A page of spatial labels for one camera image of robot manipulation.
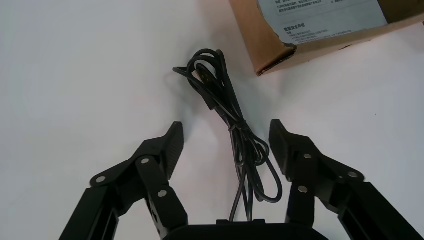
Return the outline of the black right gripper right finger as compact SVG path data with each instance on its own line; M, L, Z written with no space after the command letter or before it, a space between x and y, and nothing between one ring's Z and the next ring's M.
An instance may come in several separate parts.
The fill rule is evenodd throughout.
M360 171L322 154L309 137L287 131L279 119L270 123L269 145L291 183L287 223L311 228L319 199L352 240L421 239Z

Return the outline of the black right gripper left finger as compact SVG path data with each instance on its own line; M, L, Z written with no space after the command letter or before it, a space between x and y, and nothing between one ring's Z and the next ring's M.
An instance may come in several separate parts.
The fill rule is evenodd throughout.
M112 240L119 218L145 200L160 239L188 225L188 215L169 180L184 149L183 124L145 140L135 153L97 175L87 188L60 239Z

